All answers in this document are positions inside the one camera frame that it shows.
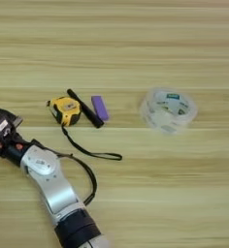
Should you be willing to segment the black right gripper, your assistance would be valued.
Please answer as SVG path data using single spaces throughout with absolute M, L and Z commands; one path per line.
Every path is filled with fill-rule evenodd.
M 0 108 L 0 157 L 6 158 L 18 167 L 31 143 L 25 141 L 16 131 L 23 119 Z

